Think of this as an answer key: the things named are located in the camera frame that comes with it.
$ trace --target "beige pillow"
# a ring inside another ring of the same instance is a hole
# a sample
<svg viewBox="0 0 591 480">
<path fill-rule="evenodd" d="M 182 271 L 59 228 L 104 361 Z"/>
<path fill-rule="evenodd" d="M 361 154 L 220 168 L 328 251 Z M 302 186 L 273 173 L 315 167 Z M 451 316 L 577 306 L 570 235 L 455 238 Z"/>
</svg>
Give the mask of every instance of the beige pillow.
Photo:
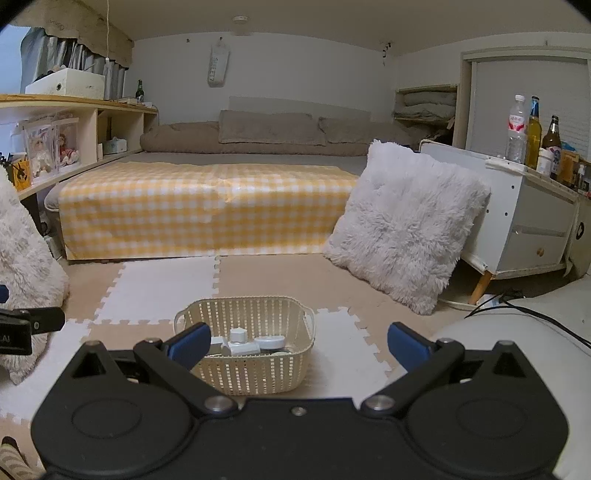
<svg viewBox="0 0 591 480">
<path fill-rule="evenodd" d="M 396 142 L 399 145 L 410 145 L 411 143 L 410 135 L 400 124 L 321 116 L 318 126 L 326 135 L 329 143 L 370 144 L 374 140 Z"/>
<path fill-rule="evenodd" d="M 326 139 L 307 113 L 252 113 L 222 110 L 220 143 L 326 145 Z"/>
</svg>

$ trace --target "brown glass bottle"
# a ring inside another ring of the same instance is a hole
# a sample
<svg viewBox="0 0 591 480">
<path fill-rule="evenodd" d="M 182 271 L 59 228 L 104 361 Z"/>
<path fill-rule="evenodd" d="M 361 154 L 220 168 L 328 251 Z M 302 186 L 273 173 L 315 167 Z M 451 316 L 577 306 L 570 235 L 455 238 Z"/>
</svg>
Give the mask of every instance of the brown glass bottle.
<svg viewBox="0 0 591 480">
<path fill-rule="evenodd" d="M 560 165 L 560 153 L 562 152 L 560 132 L 558 131 L 558 117 L 556 115 L 552 115 L 552 122 L 548 128 L 548 133 L 546 133 L 542 139 L 542 148 L 550 150 L 554 155 L 550 178 L 556 180 L 558 176 L 558 166 Z"/>
</svg>

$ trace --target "metal screw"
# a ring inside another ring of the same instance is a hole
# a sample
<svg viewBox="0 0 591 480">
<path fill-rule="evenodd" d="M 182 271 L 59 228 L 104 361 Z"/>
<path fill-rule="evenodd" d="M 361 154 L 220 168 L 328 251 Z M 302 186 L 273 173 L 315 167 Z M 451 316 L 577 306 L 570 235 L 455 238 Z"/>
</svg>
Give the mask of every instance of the metal screw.
<svg viewBox="0 0 591 480">
<path fill-rule="evenodd" d="M 374 395 L 365 401 L 365 405 L 374 411 L 384 411 L 391 409 L 396 402 L 387 395 Z"/>
<path fill-rule="evenodd" d="M 308 413 L 308 411 L 304 408 L 304 407 L 293 407 L 291 409 L 291 412 L 296 416 L 296 417 L 303 417 L 304 415 L 306 415 Z"/>
<path fill-rule="evenodd" d="M 226 413 L 234 408 L 234 401 L 223 395 L 209 397 L 203 404 L 205 405 L 205 408 L 212 413 Z"/>
</svg>

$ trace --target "beige foam tile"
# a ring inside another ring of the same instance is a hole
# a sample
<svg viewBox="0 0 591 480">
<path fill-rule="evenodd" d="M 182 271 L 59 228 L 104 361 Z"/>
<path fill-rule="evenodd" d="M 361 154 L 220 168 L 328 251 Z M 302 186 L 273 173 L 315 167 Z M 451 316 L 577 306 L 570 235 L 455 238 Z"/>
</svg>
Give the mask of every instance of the beige foam tile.
<svg viewBox="0 0 591 480">
<path fill-rule="evenodd" d="M 31 438 L 31 423 L 25 420 L 18 422 L 12 415 L 0 417 L 0 438 L 5 436 L 12 437 L 17 441 L 18 449 L 25 456 L 29 466 L 36 468 L 39 463 L 39 455 Z"/>
<path fill-rule="evenodd" d="M 127 350 L 145 338 L 156 337 L 167 340 L 174 335 L 173 323 L 170 320 L 162 320 L 160 323 L 140 320 L 133 325 L 130 325 L 127 320 L 122 320 L 121 323 L 92 323 L 89 329 L 90 333 L 84 341 L 100 340 L 110 350 Z"/>
<path fill-rule="evenodd" d="M 70 295 L 63 309 L 68 319 L 91 319 L 101 305 L 107 290 L 113 285 L 124 264 L 116 263 L 72 263 L 64 269 L 70 277 Z"/>
<path fill-rule="evenodd" d="M 368 331 L 366 341 L 377 346 L 378 360 L 393 368 L 398 363 L 388 352 L 386 336 L 392 322 L 429 337 L 466 314 L 439 304 L 432 315 L 417 315 L 320 254 L 222 257 L 217 286 L 220 297 L 279 295 L 312 309 L 347 307 L 359 318 L 358 328 Z"/>
</svg>

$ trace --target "wooden leg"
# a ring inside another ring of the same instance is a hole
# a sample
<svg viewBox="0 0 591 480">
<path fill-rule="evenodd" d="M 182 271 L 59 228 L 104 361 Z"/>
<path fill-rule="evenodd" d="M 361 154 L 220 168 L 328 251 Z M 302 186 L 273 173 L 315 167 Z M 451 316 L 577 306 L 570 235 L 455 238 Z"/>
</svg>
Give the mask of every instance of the wooden leg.
<svg viewBox="0 0 591 480">
<path fill-rule="evenodd" d="M 486 292 L 486 289 L 488 288 L 488 285 L 492 279 L 492 273 L 490 273 L 488 270 L 485 270 L 485 272 L 480 277 L 480 280 L 478 281 L 476 288 L 472 292 L 472 296 L 470 297 L 470 301 L 468 302 L 470 305 L 476 305 L 476 302 L 480 300 L 480 297 L 482 297 L 484 295 L 484 292 Z"/>
</svg>

